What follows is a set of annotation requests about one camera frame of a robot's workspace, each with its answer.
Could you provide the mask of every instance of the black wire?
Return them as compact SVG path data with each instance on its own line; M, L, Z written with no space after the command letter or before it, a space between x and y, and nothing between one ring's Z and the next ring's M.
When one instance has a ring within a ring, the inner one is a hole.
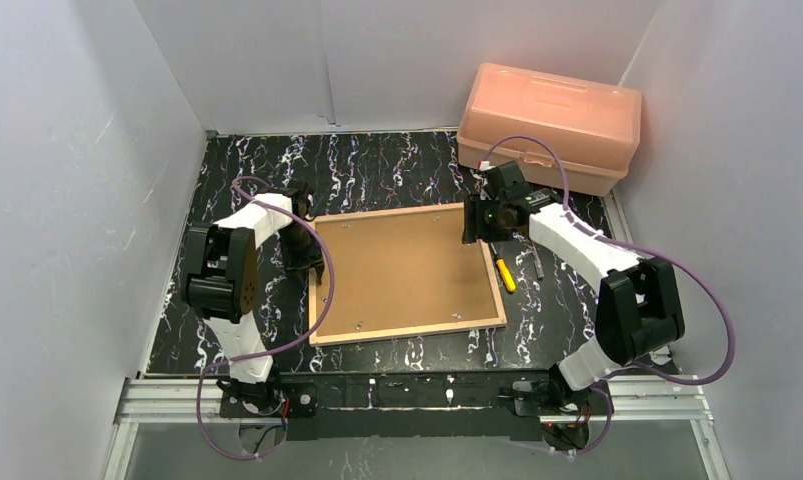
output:
M257 442L257 448L254 449L254 452L253 452L254 455L256 455L257 452L260 451L260 445L263 444L263 440L266 439L266 435L268 435L268 432L274 430L275 428L280 428L280 425L272 425L272 426L268 427L265 432L263 432L263 435L260 437L260 441Z
M542 428L546 430L552 437L554 437L555 440L559 440L563 443L566 443L569 446L575 448L576 450L580 450L582 448L575 445L575 442L573 442L572 439L569 438L569 435L562 429L557 427L551 427L551 428L542 427Z

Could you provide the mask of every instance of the black table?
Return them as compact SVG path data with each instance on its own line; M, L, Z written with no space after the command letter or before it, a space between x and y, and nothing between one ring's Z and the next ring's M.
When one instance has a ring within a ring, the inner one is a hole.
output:
M481 177L457 164L456 146L452 131L215 138L187 223L212 223L241 207L244 202L230 189L240 175L275 185L307 181L316 191L317 215L461 202L478 190ZM609 234L600 198L574 194L571 200L581 218ZM512 295L502 287L506 327L316 348L305 342L276 355L276 365L282 372L340 373L548 368L592 335L596 298L574 270L541 247L544 278L537 281L530 247L522 237L496 244L518 284ZM262 246L259 257L266 296L254 314L266 348L273 348L306 330L307 288L284 275L276 238ZM182 259L181 245L149 376L197 376L222 358L212 332L179 298Z

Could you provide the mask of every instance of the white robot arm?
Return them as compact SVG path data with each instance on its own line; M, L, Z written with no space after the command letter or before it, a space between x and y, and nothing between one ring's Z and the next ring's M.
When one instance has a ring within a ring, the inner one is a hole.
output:
M261 193L255 195L254 198L263 203L292 211L292 199L279 193ZM215 222L215 225L231 230L253 229L254 248L259 249L263 242L290 223L292 223L292 219L282 213L266 210L257 204L249 203L233 215ZM249 290L253 293L257 288L259 285L252 283ZM266 351L260 331L257 329L257 323L254 321L253 308L242 315L237 323L231 322L228 318L215 316L203 320L215 333L226 358ZM265 382L271 371L272 362L271 356L268 356L233 363L230 365L230 377L243 383Z
M312 191L304 183L292 182L285 189L263 189L254 198L306 218ZM306 271L314 268L320 279L324 263L318 246L282 213L249 203L213 225L193 225L188 230L181 296L213 330L228 359L266 351L253 312L260 290L257 249L277 232L287 272L305 278ZM229 376L250 390L266 382L272 365L271 356L231 363Z
M594 383L683 336L678 287L668 262L588 236L581 230L594 230L567 217L554 192L534 191L516 162L484 174L485 195L465 199L463 242L505 241L523 232L565 260L598 293L595 336L549 370L549 406L580 403Z

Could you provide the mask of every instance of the wooden board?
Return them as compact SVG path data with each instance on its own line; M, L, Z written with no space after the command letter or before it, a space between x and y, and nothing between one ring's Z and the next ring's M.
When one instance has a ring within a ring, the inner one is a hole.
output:
M316 218L336 270L333 305L311 345L507 323L489 248L463 245L463 204ZM330 282L311 272L310 326Z

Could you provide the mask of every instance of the purple cable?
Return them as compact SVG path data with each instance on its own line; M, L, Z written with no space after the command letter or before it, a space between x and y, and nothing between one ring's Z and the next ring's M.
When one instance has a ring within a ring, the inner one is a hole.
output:
M672 382L672 383L677 383L679 385L690 385L690 386L707 385L708 383L713 383L716 380L719 380L720 378L722 378L725 375L725 373L728 372L728 369L731 368L731 363L734 361L734 356L736 355L736 352L737 352L737 335L734 332L734 324L731 321L731 314L730 314L730 312L728 312L728 308L725 306L725 303L722 302L722 300L719 298L719 296L716 294L716 292L707 284L707 281L701 275L698 275L697 273L695 273L694 271L692 271L688 267L684 266L680 261L678 261L678 260L676 260L676 259L674 259L674 258L672 258L672 257L670 257L668 255L660 253L657 250L654 250L654 249L651 249L651 248L646 248L646 247L640 247L640 246L633 245L633 244L628 243L628 242L622 242L622 241L619 241L619 240L614 240L612 238L607 238L607 237L598 235L597 232L594 232L593 230L591 230L591 229L587 228L586 226L584 226L583 223L581 223L575 217L574 213L572 212L571 207L569 206L569 180L568 180L568 178L566 178L566 169L563 167L563 161L560 160L560 156L557 155L557 152L555 152L554 149L549 147L548 144L546 144L542 140L540 140L540 139L538 139L536 137L532 137L530 135L510 135L508 137L504 137L501 140L499 140L499 141L495 142L494 144L492 144L491 147L489 147L489 150L486 152L486 155L484 155L484 157L483 157L483 161L489 160L490 155L492 155L492 152L495 151L496 147L498 147L499 145L501 145L502 143L504 143L504 142L506 142L508 140L514 140L514 139L528 140L528 141L531 141L533 143L536 143L537 145L539 145L540 147L542 147L546 151L548 151L548 153L554 159L554 162L557 164L557 168L560 169L560 179L563 181L563 210L566 212L566 219L568 219L572 223L572 226L577 228L581 233L584 233L585 235L593 237L593 238L595 238L596 240L598 240L598 241L600 241L602 243L606 243L608 245L613 245L613 246L616 246L616 247L619 247L619 248L624 248L626 250L633 250L633 251L636 251L636 252L648 254L648 255L651 255L653 257L658 257L658 258L662 258L663 260L666 260L667 262L669 262L672 265L674 265L674 266L678 267L679 269L681 269L681 271L683 271L684 273L689 275L690 278L695 280L695 282L698 283L698 285L702 288L702 290L704 290L704 292L710 297L710 299L713 300L713 303L716 305L716 308L719 310L719 314L722 316L722 322L724 322L724 324L725 324L725 332L728 335L728 350L725 353L725 360L722 361L722 365L720 365L719 369L716 370L715 372L713 372L712 374L710 374L710 375L708 375L708 376L706 376L704 378L699 378L699 379L686 379L686 378L674 377L672 375L669 375L669 374L667 374L665 372L661 372L660 370L658 370L658 369L656 369L654 367L651 367L649 365L646 365L644 363L641 363L641 362L631 362L631 365L633 365L633 366L635 366L637 368L640 368L640 369L642 369L642 370L644 370L646 372L649 372L649 373L652 373L654 375L657 375L658 377L660 377L660 378L662 378L664 380L667 380L667 381ZM618 372L614 372L612 375L608 375L603 381L606 381L607 379L610 379L610 378L613 378L615 376L621 375L621 374L623 374L625 372L626 372L626 370L620 370ZM598 438L596 438L595 441L591 445L587 446L586 448L584 448L582 450L578 450L578 452L580 452L580 453L586 453L586 452L592 450L593 448L598 446L598 444L601 443L601 440L604 439L604 437L607 435L607 431L610 429L610 422L612 420L613 404L610 401L610 397L606 393L604 393L603 390L601 390L599 388L598 384L593 385L591 387L591 390L596 392L596 393L600 393L605 397L605 400L607 402L607 407L608 407L608 409L607 409L607 422L604 424L604 429L601 431L601 433L599 434Z
M321 249L322 255L324 255L324 259L327 262L327 271L328 271L328 277L330 278L330 285L328 286L327 302L325 302L324 309L322 309L321 313L319 314L318 319L316 319L316 324L313 325L309 330L304 332L303 335L301 335L300 337L296 338L295 340L287 343L286 345L283 345L283 346L280 346L280 347L277 347L277 348L273 348L271 350L266 350L265 352L249 353L249 354L246 354L246 355L239 355L237 357L233 357L233 358L229 359L229 363L231 363L231 364L232 363L236 363L236 362L241 362L243 360L250 360L252 358L260 358L260 357L266 357L266 356L269 356L269 355L274 355L274 354L283 352L285 350L289 350L290 348L295 347L295 346L303 343L308 338L310 338L310 335L312 335L313 332L318 330L319 326L321 326L322 322L324 321L324 318L327 316L327 312L330 310L330 305L331 305L331 303L333 303L333 290L334 290L335 283L336 283L336 277L335 277L334 270L333 270L333 260L330 258L330 252L327 249L327 245L324 243L324 241L321 239L321 237L319 237L319 234L315 231L315 229L313 229L313 227L311 227L309 223L307 223L306 221L304 221L301 218L298 218L298 216L295 215L292 212L286 211L286 210L284 210L284 209L282 209L282 208L280 208L278 206L269 205L268 203L261 202L259 200L254 199L254 197L252 197L248 192L246 192L245 190L242 189L242 187L239 186L239 182L241 182L242 180L255 180L255 181L258 181L258 182L260 182L260 183L262 183L263 185L266 185L266 186L268 186L268 183L266 183L265 181L263 181L263 180L261 180L261 179L259 179L257 177L245 176L245 177L237 177L237 178L235 178L231 185L232 185L233 190L235 190L237 193L239 193L239 195L242 195L243 197L245 197L245 199L249 200L250 203L255 203L255 204L257 204L257 205L259 205L259 206L261 206L261 207L263 207L265 209L272 210L272 211L281 213L283 215L286 215L287 217L291 218L293 222L295 222L298 225L301 225L302 227L304 227L307 230L307 232L310 235L312 235L313 238L316 239L316 242L318 242L319 248ZM268 454L272 453L273 451L275 451L277 449L277 447L279 447L283 442L271 447L270 449L268 449L268 450L266 450L265 452L262 452L262 453L257 453L257 454L253 454L253 455L234 455L234 454L224 450L223 448L219 447L215 443L215 441L213 441L212 437L210 437L210 433L207 431L207 428L204 426L204 421L203 421L202 416L201 416L201 390L204 387L204 378L207 376L208 373L212 372L214 369L219 368L219 367L223 367L223 366L225 366L227 364L228 364L227 360L224 360L224 361L221 361L221 362L215 362L215 363L211 363L211 364L207 365L206 367L204 367L201 370L201 377L198 379L198 392L197 392L197 396L195 398L195 417L198 419L198 428L200 428L201 434L204 436L204 439L207 441L207 443L210 445L210 447L212 447L213 450L215 450L216 452L220 453L221 455L224 455L227 458L230 458L230 459L233 459L233 460L255 460L257 458L265 457L266 455L268 455Z

